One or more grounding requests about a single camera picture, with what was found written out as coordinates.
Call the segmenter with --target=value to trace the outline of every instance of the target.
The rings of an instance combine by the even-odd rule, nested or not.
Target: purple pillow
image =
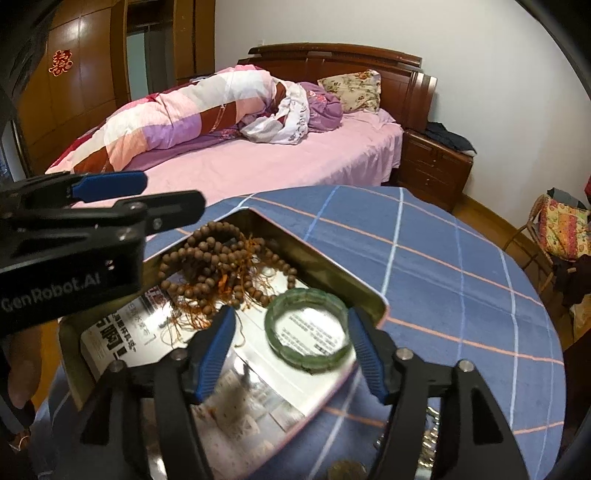
[[[328,93],[321,86],[310,82],[300,82],[306,91],[310,105],[310,132],[327,132],[340,126],[343,106],[338,97]]]

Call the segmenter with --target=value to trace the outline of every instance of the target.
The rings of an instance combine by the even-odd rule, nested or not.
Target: pink bed sheet
[[[144,194],[200,190],[211,205],[253,192],[317,184],[377,186],[400,165],[402,127],[385,111],[343,116],[341,127],[298,145],[230,140],[150,168]],[[114,200],[90,206],[112,205]]]

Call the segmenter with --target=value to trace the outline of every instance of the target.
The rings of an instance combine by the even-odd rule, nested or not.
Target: wooden headboard
[[[404,128],[422,131],[437,79],[420,71],[421,57],[385,48],[343,43],[282,43],[251,48],[254,64],[277,78],[312,82],[344,73],[377,70],[382,76],[380,107]]]

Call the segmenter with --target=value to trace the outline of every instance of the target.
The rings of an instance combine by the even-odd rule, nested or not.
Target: blue gripper pad
[[[118,171],[87,175],[72,186],[72,197],[85,203],[139,195],[148,186],[143,171]]]
[[[211,327],[203,331],[203,333],[209,333],[211,337],[208,339],[209,343],[200,361],[194,365],[193,384],[195,397],[199,403],[207,400],[213,393],[235,331],[236,314],[234,309],[228,306],[222,307],[213,318]]]
[[[386,405],[394,342],[386,332],[376,330],[369,316],[357,308],[349,309],[349,337],[369,391]]]

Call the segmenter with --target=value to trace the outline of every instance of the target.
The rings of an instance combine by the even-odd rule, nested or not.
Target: patchwork blanket
[[[236,66],[128,103],[76,140],[46,173],[120,171],[141,154],[200,137],[204,145],[239,134],[253,142],[296,144],[308,133],[309,120],[302,86],[251,65]]]

